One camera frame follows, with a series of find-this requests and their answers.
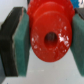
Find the gripper green padded right finger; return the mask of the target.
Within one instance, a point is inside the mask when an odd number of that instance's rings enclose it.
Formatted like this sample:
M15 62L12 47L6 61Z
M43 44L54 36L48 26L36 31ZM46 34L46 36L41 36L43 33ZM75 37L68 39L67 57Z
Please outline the gripper green padded right finger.
M84 67L84 8L75 9L72 32L71 51L77 66Z

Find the gripper green padded left finger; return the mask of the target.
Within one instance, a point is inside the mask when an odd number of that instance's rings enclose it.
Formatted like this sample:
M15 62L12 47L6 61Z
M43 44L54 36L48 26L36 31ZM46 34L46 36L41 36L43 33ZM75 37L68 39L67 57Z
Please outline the gripper green padded left finger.
M0 56L7 76L25 76L29 61L29 16L14 7L0 27Z

